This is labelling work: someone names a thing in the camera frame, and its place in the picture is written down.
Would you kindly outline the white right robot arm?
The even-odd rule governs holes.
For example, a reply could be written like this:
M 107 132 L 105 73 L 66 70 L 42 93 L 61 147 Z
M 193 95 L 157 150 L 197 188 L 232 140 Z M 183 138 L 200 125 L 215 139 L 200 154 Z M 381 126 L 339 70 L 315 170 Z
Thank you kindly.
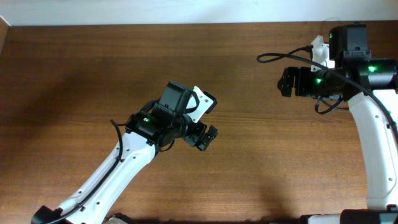
M 277 83 L 282 96 L 346 102 L 358 129 L 366 169 L 365 209 L 302 215 L 299 223 L 397 223 L 397 62 L 373 58 L 364 24 L 329 31 L 312 42 L 311 67 L 287 67 Z

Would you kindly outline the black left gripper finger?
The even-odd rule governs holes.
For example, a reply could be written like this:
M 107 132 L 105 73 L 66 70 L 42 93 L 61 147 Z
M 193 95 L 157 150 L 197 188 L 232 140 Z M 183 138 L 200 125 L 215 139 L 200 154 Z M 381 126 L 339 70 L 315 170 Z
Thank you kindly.
M 213 109 L 217 106 L 218 101 L 212 94 L 208 93 L 207 91 L 204 91 L 203 93 L 206 96 L 205 101 L 210 104 L 205 113 L 210 114 L 213 111 Z
M 203 137 L 198 141 L 197 148 L 200 151 L 205 151 L 211 142 L 217 137 L 218 130 L 211 125 L 209 130 L 203 135 Z

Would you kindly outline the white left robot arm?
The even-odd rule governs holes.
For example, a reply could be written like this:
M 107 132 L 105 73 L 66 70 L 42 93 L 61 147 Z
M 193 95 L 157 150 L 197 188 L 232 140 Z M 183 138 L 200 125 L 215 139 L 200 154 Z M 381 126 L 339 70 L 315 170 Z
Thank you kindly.
M 130 181 L 176 139 L 205 151 L 218 130 L 201 122 L 216 98 L 199 87 L 168 82 L 158 100 L 146 103 L 122 125 L 113 121 L 118 142 L 91 177 L 55 210 L 41 206 L 32 223 L 103 223 Z

